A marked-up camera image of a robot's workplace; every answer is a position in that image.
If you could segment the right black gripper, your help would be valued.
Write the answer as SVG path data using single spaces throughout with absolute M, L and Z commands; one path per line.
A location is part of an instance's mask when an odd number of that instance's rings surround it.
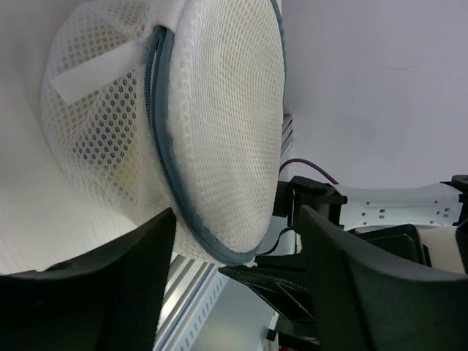
M 298 229 L 299 212 L 306 205 L 343 229 L 341 207 L 346 203 L 347 197 L 334 185 L 296 175 L 290 181 L 278 181 L 273 216 L 286 218 L 288 227 Z M 251 268 L 226 266 L 219 272 L 248 287 L 290 322 L 312 324 L 314 309 L 304 256 L 257 256 L 256 263 Z

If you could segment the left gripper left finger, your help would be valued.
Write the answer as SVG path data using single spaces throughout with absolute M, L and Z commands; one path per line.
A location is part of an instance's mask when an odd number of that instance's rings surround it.
M 3 350 L 151 350 L 176 233 L 165 210 L 45 271 L 1 277 Z

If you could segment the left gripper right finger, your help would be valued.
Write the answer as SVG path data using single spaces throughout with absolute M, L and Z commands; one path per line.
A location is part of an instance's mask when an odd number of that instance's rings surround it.
M 466 350 L 467 276 L 402 259 L 300 209 L 321 350 Z

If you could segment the white mesh blue-trim laundry bag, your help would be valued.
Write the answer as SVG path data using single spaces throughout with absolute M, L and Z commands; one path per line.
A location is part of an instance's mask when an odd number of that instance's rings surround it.
M 279 175 L 286 78 L 276 1 L 87 1 L 58 30 L 42 125 L 82 192 L 177 254 L 251 265 Z

